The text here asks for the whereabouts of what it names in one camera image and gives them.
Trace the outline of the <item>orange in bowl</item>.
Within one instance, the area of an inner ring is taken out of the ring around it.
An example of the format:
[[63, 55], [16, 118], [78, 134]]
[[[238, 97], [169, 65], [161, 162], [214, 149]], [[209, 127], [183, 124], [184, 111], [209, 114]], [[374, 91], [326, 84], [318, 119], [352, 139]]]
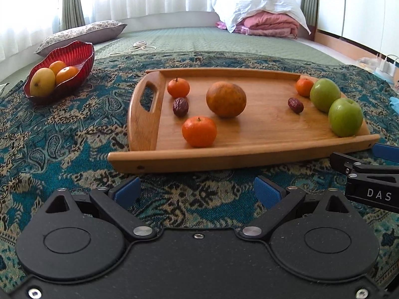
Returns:
[[49, 69], [55, 74], [55, 76], [57, 76], [57, 74], [58, 74], [62, 69], [66, 68], [66, 67], [67, 67], [66, 63], [63, 62], [63, 61], [60, 61], [60, 60], [55, 61], [55, 62], [53, 62], [53, 63], [51, 63], [51, 64], [49, 65]]
[[66, 68], [62, 69], [57, 76], [55, 76], [55, 83], [57, 85], [73, 78], [76, 74], [79, 73], [79, 69], [75, 66], [67, 66]]

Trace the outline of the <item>orange in bowl rear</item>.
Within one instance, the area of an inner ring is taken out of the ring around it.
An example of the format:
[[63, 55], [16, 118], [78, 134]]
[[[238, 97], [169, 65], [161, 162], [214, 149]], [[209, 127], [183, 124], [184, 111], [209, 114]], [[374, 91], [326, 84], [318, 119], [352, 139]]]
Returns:
[[66, 67], [67, 67], [66, 63], [63, 62], [63, 61], [60, 61], [60, 60], [55, 61], [55, 62], [53, 62], [53, 63], [51, 63], [51, 64], [49, 65], [49, 69], [55, 74], [55, 76], [57, 76], [57, 74], [58, 74], [62, 69], [66, 68]]

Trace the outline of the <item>floral grey pillow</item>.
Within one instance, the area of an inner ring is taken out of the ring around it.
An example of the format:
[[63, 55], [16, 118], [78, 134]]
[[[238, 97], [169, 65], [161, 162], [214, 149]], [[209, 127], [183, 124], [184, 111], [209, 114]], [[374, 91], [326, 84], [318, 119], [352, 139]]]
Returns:
[[69, 45], [74, 41], [98, 44], [115, 39], [127, 24], [116, 20], [104, 20], [56, 32], [48, 36], [36, 49], [36, 55], [46, 57], [54, 49]]

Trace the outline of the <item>wooden serving tray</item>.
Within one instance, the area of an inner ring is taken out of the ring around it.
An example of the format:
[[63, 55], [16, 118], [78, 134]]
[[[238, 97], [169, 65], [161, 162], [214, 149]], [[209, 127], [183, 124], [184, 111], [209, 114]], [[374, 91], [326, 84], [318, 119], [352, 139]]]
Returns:
[[[189, 116], [212, 118], [217, 137], [209, 148], [195, 149], [183, 138], [183, 119], [173, 113], [167, 84], [187, 80]], [[127, 117], [128, 150], [107, 158], [121, 173], [208, 171], [265, 166], [328, 157], [333, 152], [357, 152], [378, 140], [363, 124], [352, 137], [340, 138], [325, 113], [304, 99], [304, 111], [294, 113], [288, 99], [296, 95], [299, 74], [242, 68], [175, 68], [148, 70], [136, 85]], [[205, 101], [215, 82], [243, 88], [247, 105], [232, 119], [216, 117]]]

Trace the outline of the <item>green drape left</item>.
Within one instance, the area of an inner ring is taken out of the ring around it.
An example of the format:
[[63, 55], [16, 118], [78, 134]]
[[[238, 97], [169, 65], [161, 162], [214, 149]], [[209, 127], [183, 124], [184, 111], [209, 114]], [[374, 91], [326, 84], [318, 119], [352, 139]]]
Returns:
[[62, 0], [61, 28], [67, 30], [85, 25], [81, 0]]

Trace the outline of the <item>light blue cloth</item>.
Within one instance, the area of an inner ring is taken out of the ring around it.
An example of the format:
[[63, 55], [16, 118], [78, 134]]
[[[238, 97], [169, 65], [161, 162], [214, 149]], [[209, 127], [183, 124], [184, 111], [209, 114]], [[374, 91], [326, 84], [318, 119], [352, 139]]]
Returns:
[[391, 96], [389, 105], [397, 114], [399, 114], [399, 99], [397, 97]]

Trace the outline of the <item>white wardrobe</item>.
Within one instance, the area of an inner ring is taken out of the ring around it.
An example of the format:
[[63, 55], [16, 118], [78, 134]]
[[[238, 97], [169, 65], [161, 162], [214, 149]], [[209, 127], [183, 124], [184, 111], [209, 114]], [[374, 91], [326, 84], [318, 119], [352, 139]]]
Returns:
[[318, 29], [398, 55], [398, 0], [319, 0]]

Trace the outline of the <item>brown date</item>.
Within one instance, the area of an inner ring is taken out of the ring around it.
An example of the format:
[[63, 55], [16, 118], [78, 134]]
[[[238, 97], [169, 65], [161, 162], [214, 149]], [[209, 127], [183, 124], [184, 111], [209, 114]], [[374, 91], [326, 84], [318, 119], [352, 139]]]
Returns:
[[173, 102], [173, 113], [177, 117], [185, 117], [189, 111], [189, 103], [185, 97], [176, 98]]
[[288, 99], [288, 107], [296, 114], [299, 114], [304, 110], [303, 103], [299, 99], [293, 97]]

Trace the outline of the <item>white pillow on blankets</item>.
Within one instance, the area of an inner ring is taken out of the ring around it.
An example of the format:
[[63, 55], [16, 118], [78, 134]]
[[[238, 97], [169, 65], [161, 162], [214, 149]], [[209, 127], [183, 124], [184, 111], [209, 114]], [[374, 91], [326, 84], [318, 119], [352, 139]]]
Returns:
[[[213, 8], [220, 19], [217, 27], [228, 30], [230, 33], [233, 33], [235, 25], [243, 18], [260, 11], [270, 13], [297, 12], [303, 14], [296, 0], [215, 0]], [[302, 27], [308, 34], [311, 33], [307, 23], [299, 27]]]

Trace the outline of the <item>teal paisley patterned blanket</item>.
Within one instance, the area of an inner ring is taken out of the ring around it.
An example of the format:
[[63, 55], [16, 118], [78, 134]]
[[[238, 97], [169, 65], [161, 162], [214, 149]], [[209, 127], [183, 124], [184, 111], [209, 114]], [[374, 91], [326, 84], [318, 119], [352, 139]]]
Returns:
[[[158, 68], [251, 68], [330, 78], [363, 108], [367, 125], [382, 142], [398, 144], [398, 114], [390, 86], [364, 70], [248, 53], [189, 51], [105, 57], [74, 94], [48, 106], [32, 104], [19, 82], [1, 98], [1, 288], [25, 278], [15, 241], [58, 188], [86, 193], [124, 179], [107, 154], [128, 148], [130, 98], [146, 70]], [[311, 193], [343, 189], [346, 179], [326, 159], [271, 167], [167, 173], [141, 177], [132, 213], [153, 227], [238, 227], [263, 212], [253, 183], [265, 175], [280, 186]]]

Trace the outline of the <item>small tangerine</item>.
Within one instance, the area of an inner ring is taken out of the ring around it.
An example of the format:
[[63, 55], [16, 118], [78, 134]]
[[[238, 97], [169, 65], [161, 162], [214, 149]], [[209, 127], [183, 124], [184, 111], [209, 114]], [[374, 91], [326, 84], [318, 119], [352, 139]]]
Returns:
[[309, 78], [300, 78], [295, 84], [298, 94], [306, 98], [309, 98], [313, 86], [314, 82]]
[[217, 127], [215, 122], [210, 118], [195, 116], [184, 122], [182, 135], [191, 147], [210, 147], [216, 140]]

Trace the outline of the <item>tangerine with stem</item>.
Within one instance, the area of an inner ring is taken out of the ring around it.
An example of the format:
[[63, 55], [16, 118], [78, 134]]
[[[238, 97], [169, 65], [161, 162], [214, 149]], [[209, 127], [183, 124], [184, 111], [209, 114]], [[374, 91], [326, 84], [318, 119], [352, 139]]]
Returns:
[[190, 92], [190, 85], [185, 79], [176, 77], [167, 84], [167, 91], [174, 99], [186, 97]]

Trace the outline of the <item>green quilted mat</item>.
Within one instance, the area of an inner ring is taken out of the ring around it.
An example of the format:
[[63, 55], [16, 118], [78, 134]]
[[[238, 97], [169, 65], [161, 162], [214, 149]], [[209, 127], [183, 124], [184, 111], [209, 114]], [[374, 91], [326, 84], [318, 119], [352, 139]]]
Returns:
[[144, 41], [155, 47], [155, 53], [186, 51], [251, 53], [329, 66], [342, 64], [340, 60], [297, 39], [231, 34], [213, 27], [168, 28], [123, 33], [113, 41], [96, 44], [95, 55], [108, 57], [115, 53], [130, 53], [134, 51], [133, 44], [138, 41]]

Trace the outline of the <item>green apple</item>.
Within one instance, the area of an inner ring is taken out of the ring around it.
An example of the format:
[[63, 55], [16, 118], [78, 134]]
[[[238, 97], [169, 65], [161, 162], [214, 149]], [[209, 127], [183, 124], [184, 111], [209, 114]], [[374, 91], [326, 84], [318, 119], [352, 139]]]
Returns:
[[333, 102], [328, 112], [332, 132], [339, 137], [354, 136], [363, 124], [363, 111], [360, 105], [348, 98]]
[[317, 80], [310, 91], [311, 102], [319, 111], [324, 113], [327, 113], [333, 102], [340, 97], [341, 91], [339, 87], [328, 78]]

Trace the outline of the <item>red fruit bowl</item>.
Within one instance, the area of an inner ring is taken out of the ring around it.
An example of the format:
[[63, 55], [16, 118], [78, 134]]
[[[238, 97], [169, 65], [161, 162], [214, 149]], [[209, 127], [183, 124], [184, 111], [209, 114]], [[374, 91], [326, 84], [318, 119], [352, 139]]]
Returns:
[[94, 60], [92, 43], [73, 41], [54, 49], [31, 69], [24, 84], [25, 96], [44, 105], [72, 94], [89, 77]]

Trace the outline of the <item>folded pink blanket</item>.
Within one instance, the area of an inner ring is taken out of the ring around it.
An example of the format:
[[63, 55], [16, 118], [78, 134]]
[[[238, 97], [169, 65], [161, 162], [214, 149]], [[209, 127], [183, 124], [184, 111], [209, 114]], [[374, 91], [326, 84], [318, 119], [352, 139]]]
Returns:
[[260, 11], [243, 18], [235, 25], [233, 33], [296, 39], [300, 25], [306, 25], [306, 18], [302, 13]]

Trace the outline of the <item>white charger and clutter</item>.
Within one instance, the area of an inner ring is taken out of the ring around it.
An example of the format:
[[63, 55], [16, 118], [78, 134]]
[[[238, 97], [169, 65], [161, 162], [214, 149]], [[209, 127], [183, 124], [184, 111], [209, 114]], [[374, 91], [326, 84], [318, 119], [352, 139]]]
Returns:
[[398, 56], [389, 54], [387, 56], [362, 57], [357, 64], [366, 71], [387, 81], [390, 84], [398, 84]]

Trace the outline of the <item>large mottled orange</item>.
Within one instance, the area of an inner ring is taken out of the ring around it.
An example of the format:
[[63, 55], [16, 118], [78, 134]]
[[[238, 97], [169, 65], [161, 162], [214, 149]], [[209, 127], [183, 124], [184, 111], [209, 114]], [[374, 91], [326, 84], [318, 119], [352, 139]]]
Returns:
[[247, 104], [246, 94], [240, 86], [222, 81], [208, 89], [205, 99], [210, 111], [221, 118], [237, 117]]

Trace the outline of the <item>orange in bowl front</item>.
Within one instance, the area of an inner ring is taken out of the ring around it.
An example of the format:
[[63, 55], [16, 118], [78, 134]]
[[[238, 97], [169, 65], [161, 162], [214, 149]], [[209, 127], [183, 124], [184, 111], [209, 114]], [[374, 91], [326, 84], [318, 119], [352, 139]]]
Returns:
[[57, 85], [73, 78], [76, 74], [79, 73], [79, 69], [75, 66], [67, 66], [66, 68], [62, 69], [57, 76], [55, 76], [55, 83]]

